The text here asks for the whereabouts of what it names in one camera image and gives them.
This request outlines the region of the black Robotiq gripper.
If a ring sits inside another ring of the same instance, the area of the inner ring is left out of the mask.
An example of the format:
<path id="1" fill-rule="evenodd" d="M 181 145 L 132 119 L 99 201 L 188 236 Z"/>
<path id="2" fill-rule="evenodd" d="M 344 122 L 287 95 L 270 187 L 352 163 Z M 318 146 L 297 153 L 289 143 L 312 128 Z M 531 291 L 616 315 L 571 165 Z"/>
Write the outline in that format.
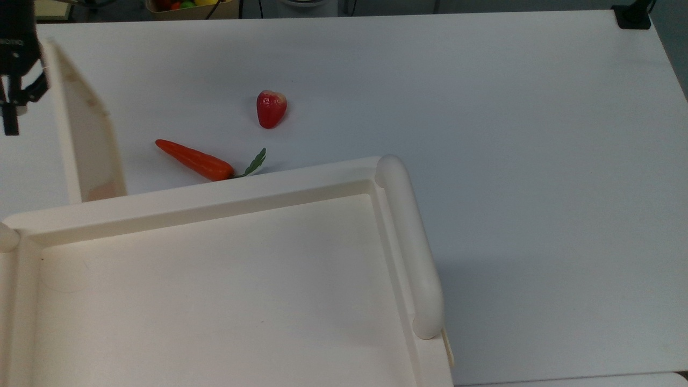
<path id="1" fill-rule="evenodd" d="M 33 1 L 1 1 L 1 108 L 5 135 L 19 135 L 18 106 L 36 103 L 49 89 L 45 69 L 20 88 L 20 78 L 41 59 Z"/>

